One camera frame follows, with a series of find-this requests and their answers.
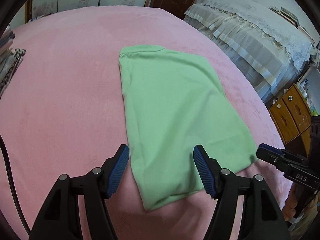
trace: stack of books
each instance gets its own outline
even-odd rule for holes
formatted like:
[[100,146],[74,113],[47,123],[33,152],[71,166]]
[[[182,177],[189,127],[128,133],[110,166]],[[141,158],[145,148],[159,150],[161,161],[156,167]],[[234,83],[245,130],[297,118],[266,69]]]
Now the stack of books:
[[282,18],[294,25],[311,41],[312,44],[315,44],[315,41],[311,38],[310,34],[304,27],[300,26],[298,18],[292,12],[283,7],[281,7],[281,10],[279,10],[277,7],[273,6],[270,7],[270,10],[274,11],[276,14],[280,15]]

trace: white lace cover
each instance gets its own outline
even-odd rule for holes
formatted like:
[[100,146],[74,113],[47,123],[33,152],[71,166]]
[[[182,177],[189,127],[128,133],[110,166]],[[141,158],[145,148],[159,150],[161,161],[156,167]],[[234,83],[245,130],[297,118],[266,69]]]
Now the white lace cover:
[[304,61],[309,60],[311,42],[296,27],[263,5],[251,0],[204,0],[202,4],[236,13],[274,37],[292,55],[298,73]]

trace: blue gripper pad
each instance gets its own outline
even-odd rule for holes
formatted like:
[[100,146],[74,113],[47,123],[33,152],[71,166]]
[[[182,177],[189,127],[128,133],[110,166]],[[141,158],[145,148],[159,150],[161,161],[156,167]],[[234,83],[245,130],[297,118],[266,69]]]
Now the blue gripper pad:
[[215,189],[214,176],[212,175],[206,161],[204,160],[197,146],[193,149],[193,160],[196,164],[205,192],[209,194],[211,198],[214,198],[217,194],[217,191]]
[[111,197],[112,194],[116,193],[128,161],[129,161],[129,147],[126,145],[122,150],[122,153],[120,154],[108,179],[107,196],[109,198]]
[[272,147],[272,146],[270,146],[268,144],[265,144],[265,143],[261,143],[259,145],[259,148],[263,148],[263,149],[265,149],[267,151],[273,152],[273,153],[278,154],[278,155],[282,155],[282,156],[284,155],[282,150],[274,148],[274,147]]

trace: wooden cabinet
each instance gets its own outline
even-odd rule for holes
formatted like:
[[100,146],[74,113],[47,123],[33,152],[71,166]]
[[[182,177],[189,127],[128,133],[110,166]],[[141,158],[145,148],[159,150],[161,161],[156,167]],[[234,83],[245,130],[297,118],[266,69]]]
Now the wooden cabinet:
[[270,107],[269,110],[282,133],[284,142],[289,142],[291,139],[299,135],[299,131],[293,117],[282,99],[279,99]]
[[308,156],[311,113],[295,84],[269,108],[269,113],[285,148]]

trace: folded shirt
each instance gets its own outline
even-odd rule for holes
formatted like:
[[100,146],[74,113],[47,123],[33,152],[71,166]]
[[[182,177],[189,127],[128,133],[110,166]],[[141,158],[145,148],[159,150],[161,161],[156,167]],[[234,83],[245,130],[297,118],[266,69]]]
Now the folded shirt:
[[248,127],[204,57],[138,45],[123,48],[119,64],[131,168],[146,210],[203,189],[197,144],[234,173],[256,160]]
[[4,80],[4,77],[8,73],[9,69],[14,65],[15,57],[12,55],[11,52],[8,51],[5,57],[1,57],[0,61],[0,83]]
[[2,39],[3,37],[5,37],[5,36],[7,36],[7,34],[10,32],[10,26],[8,26],[6,29],[5,29],[5,31],[4,31],[4,33],[2,34],[2,36],[0,37],[0,39]]
[[13,33],[13,31],[9,32],[4,38],[0,39],[0,48],[4,46],[10,39],[14,39],[14,38],[15,38],[15,34]]
[[9,49],[12,44],[13,44],[13,39],[9,39],[9,41],[6,44],[0,47],[0,55],[2,55],[7,49]]

